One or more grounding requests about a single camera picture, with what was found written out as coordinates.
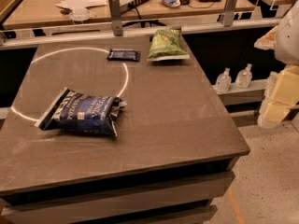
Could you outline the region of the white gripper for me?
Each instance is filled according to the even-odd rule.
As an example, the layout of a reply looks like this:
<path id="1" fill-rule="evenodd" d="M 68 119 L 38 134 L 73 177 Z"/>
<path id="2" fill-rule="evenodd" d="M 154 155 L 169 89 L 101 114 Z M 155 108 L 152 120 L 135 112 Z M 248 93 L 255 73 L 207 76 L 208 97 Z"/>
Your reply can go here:
<path id="1" fill-rule="evenodd" d="M 271 71 L 266 80 L 264 97 L 257 122 L 261 128 L 272 129 L 299 102 L 299 66 L 287 65 L 279 74 Z"/>

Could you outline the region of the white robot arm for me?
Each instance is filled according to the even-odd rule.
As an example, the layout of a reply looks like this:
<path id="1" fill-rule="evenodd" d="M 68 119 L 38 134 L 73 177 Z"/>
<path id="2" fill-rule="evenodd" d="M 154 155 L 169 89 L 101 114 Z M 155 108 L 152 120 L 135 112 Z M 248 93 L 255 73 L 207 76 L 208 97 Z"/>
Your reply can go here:
<path id="1" fill-rule="evenodd" d="M 267 79 L 258 125 L 272 129 L 283 121 L 299 102 L 299 1 L 284 15 L 279 25 L 260 37 L 254 47 L 272 49 L 275 58 L 286 64 Z"/>

